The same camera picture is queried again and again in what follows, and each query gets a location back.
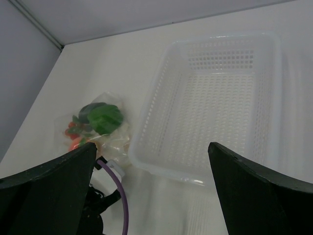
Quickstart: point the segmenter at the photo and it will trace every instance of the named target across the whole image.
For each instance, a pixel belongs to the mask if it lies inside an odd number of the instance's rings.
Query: white table surface
[[[312,47],[313,30],[307,29],[313,25],[312,10],[312,0],[299,0],[67,45],[1,162],[0,177],[53,159],[54,119],[104,91],[125,97],[135,128],[150,81],[171,42],[271,30],[280,36],[284,55],[292,61],[291,47]],[[287,72],[286,77],[295,78],[292,68]],[[168,180],[134,167],[127,170],[123,185],[130,206],[129,235],[227,234],[215,188]],[[120,203],[104,213],[106,234],[121,234],[122,214]]]

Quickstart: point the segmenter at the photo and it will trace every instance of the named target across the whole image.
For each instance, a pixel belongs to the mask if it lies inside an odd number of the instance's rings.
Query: red cherry tomato
[[[69,128],[74,127],[74,126],[76,126],[76,124],[74,122],[72,122],[72,121],[68,124]]]
[[[71,134],[68,132],[68,129],[65,130],[64,134],[65,134],[66,136],[70,136],[70,135],[71,135]]]
[[[74,140],[74,139],[78,138],[79,135],[78,134],[70,134],[69,137],[70,137],[71,140]]]
[[[78,148],[81,140],[82,140],[82,137],[77,137],[77,138],[73,139],[73,142],[71,143],[68,150],[72,151],[72,150]]]

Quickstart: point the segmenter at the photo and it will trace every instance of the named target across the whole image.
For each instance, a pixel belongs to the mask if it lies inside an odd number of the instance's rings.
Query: purple cable
[[[124,210],[124,225],[123,225],[123,233],[122,235],[127,235],[128,233],[128,223],[129,223],[129,212],[128,212],[128,203],[125,191],[123,189],[123,186],[117,176],[111,171],[111,169],[101,160],[97,161],[98,164],[105,169],[105,171],[111,176],[111,178],[114,180],[117,190],[121,194],[122,204],[123,204],[123,210]]]

